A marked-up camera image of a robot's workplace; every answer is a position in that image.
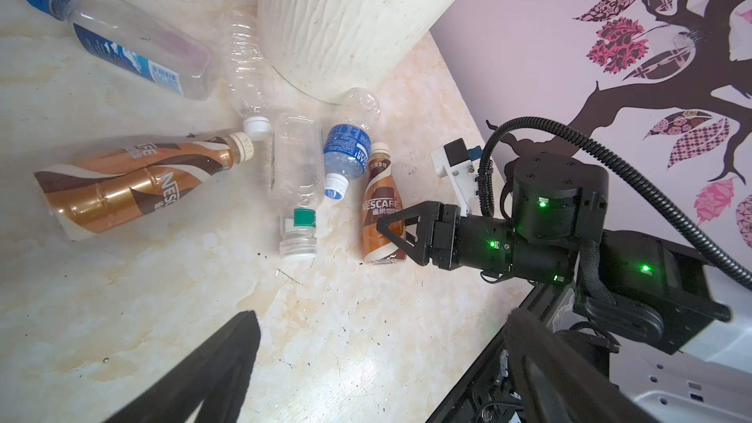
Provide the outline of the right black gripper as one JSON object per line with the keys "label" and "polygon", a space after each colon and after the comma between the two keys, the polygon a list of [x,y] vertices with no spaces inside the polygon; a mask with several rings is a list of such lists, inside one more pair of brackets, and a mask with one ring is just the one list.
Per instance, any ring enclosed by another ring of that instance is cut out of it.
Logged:
{"label": "right black gripper", "polygon": [[[426,201],[384,215],[377,231],[419,266],[476,268],[493,279],[568,284],[581,250],[601,242],[608,173],[601,166],[542,153],[517,160],[510,219],[462,217]],[[405,233],[392,225],[403,222]]]}

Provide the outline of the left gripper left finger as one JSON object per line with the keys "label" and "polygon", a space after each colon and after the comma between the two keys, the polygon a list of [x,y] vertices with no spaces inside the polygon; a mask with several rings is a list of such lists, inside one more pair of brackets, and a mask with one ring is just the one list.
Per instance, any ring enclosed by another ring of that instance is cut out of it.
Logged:
{"label": "left gripper left finger", "polygon": [[236,422],[260,350],[260,323],[242,311],[110,422]]}

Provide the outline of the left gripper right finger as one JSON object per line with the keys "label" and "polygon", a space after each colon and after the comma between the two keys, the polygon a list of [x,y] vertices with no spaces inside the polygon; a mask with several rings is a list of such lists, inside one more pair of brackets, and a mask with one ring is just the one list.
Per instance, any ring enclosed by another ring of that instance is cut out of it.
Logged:
{"label": "left gripper right finger", "polygon": [[540,319],[513,309],[503,327],[527,422],[653,422]]}

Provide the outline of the brown coffee bottle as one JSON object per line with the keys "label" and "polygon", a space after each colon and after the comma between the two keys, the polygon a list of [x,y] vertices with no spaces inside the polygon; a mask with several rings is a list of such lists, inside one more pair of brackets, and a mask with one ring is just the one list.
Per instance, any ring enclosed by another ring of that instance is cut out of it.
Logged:
{"label": "brown coffee bottle", "polygon": [[81,241],[174,205],[202,183],[253,158],[244,132],[201,141],[145,143],[34,178],[72,241]]}
{"label": "brown coffee bottle", "polygon": [[366,264],[397,264],[407,256],[377,230],[377,221],[403,209],[392,174],[389,146],[375,142],[367,163],[368,180],[362,203],[362,254]]}

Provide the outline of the blue-label clear water bottle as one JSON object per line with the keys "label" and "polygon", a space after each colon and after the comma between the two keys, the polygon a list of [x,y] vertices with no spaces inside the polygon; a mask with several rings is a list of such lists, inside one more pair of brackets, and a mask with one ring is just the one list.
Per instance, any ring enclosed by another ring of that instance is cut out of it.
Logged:
{"label": "blue-label clear water bottle", "polygon": [[339,109],[338,123],[323,145],[324,195],[333,201],[343,200],[352,182],[364,175],[381,113],[376,96],[363,88],[351,89]]}

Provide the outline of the green-label clear white-cap bottle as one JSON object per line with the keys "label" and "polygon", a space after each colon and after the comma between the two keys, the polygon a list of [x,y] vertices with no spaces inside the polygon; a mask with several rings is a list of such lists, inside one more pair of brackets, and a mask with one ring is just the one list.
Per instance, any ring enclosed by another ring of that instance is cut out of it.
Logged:
{"label": "green-label clear white-cap bottle", "polygon": [[290,262],[314,260],[317,210],[324,197],[320,125],[283,113],[274,123],[272,148],[271,197],[280,220],[280,255]]}

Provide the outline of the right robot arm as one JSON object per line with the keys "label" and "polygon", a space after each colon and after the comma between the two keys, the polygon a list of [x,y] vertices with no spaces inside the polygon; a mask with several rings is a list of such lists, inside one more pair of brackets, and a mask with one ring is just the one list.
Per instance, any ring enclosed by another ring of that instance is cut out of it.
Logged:
{"label": "right robot arm", "polygon": [[474,268],[497,284],[532,282],[522,307],[548,322],[564,300],[577,321],[555,334],[602,374],[623,340],[675,354],[732,311],[710,294],[707,260],[645,233],[609,231],[604,168],[542,153],[519,160],[499,219],[427,201],[389,211],[380,234],[413,262],[443,270]]}

